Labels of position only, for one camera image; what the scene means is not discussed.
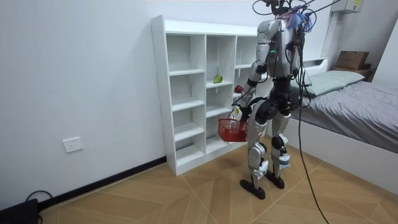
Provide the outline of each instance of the wall socket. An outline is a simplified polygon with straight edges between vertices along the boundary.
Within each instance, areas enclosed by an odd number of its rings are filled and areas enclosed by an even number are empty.
[[[63,140],[63,146],[65,146],[65,150],[67,152],[73,152],[80,149],[83,149],[83,145],[81,143],[80,137]]]

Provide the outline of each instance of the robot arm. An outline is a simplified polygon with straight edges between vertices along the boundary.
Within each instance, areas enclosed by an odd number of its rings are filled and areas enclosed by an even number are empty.
[[[256,61],[253,62],[251,66],[251,76],[242,93],[243,97],[240,105],[242,110],[249,107],[253,94],[256,92],[257,84],[261,80],[261,76],[268,71],[267,59],[271,43],[280,32],[281,25],[282,23],[279,20],[264,21],[259,25],[257,30]]]

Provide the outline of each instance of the red plastic basket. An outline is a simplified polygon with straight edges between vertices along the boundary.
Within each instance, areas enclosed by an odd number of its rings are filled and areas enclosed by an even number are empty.
[[[218,135],[226,142],[246,142],[248,123],[231,118],[220,118],[218,120]]]

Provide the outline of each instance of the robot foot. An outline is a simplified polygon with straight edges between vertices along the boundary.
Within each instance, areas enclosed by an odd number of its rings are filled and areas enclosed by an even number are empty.
[[[276,179],[273,172],[267,170],[266,177],[267,177],[267,179],[269,179],[272,183],[274,183],[275,186],[276,186],[277,188],[279,188],[279,189],[285,189],[285,182],[284,182],[284,180],[282,180],[282,178],[280,178],[280,177],[279,177],[278,179]]]
[[[248,192],[252,193],[258,199],[260,200],[266,199],[266,192],[261,187],[256,189],[254,187],[254,184],[247,180],[241,180],[239,184],[241,185],[241,187],[243,187],[244,190],[247,190]]]

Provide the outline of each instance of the wooden floor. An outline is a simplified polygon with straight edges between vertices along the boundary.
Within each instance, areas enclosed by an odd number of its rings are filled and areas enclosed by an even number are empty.
[[[269,139],[262,141],[271,148]],[[324,223],[299,151],[289,152],[291,167],[282,171],[285,189],[262,179],[265,200],[239,186],[241,179],[249,180],[243,146],[178,177],[167,164],[158,166],[41,215],[44,224]],[[398,196],[307,154],[305,160],[330,223],[398,223]]]

